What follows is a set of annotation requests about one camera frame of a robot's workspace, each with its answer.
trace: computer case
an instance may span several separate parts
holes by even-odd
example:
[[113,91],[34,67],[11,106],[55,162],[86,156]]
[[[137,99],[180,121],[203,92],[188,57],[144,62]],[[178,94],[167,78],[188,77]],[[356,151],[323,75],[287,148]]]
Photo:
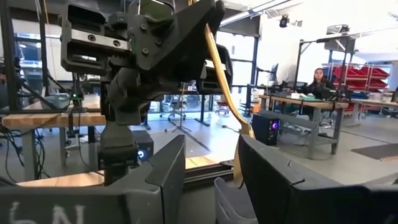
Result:
[[279,120],[265,116],[253,115],[251,124],[256,139],[268,146],[277,145]]

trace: camera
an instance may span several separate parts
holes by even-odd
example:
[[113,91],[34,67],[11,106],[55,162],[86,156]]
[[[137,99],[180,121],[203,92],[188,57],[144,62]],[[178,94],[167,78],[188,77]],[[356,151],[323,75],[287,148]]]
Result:
[[280,19],[280,21],[279,21],[279,27],[280,28],[286,28],[287,27],[287,24],[289,23],[289,15],[288,14],[284,14],[283,16],[282,16],[282,18]]

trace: ceiling light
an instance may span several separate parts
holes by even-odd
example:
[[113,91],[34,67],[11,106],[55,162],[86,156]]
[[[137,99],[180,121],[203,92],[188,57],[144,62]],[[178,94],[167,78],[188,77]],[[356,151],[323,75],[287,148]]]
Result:
[[290,2],[291,0],[272,0],[272,1],[268,1],[264,4],[261,4],[257,7],[254,7],[252,9],[249,9],[246,12],[241,12],[238,13],[236,15],[233,15],[231,17],[228,17],[226,19],[224,19],[223,21],[221,21],[220,27],[225,26],[227,24],[239,21],[241,19],[247,18],[249,16],[253,16],[253,15],[258,15],[260,14],[262,11],[264,10],[268,10],[268,9],[272,9],[273,7],[282,5],[284,3]]
[[250,16],[250,13],[247,12],[247,11],[238,13],[238,14],[236,14],[234,16],[228,17],[228,18],[224,19],[223,21],[221,21],[220,26],[225,26],[226,24],[230,24],[232,22],[238,21],[240,19],[244,19],[244,18],[249,17],[249,16]]

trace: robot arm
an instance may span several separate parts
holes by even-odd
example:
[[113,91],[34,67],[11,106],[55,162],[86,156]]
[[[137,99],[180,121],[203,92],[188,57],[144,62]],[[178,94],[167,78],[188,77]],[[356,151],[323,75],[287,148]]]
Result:
[[[101,164],[105,185],[137,166],[137,144],[127,127],[138,125],[151,101],[196,81],[201,94],[221,94],[205,39],[208,24],[218,30],[222,1],[201,0],[174,14],[173,4],[133,1],[128,12],[108,20],[100,12],[69,4],[62,17],[62,66],[66,71],[101,76]],[[228,84],[232,62],[217,46]]]

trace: glass wall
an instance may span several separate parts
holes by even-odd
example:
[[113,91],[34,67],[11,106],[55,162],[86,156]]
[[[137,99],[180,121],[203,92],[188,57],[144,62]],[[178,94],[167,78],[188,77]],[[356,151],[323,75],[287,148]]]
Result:
[[254,37],[217,32],[216,42],[228,49],[229,56],[233,61],[234,77],[232,85],[247,85],[250,83]]

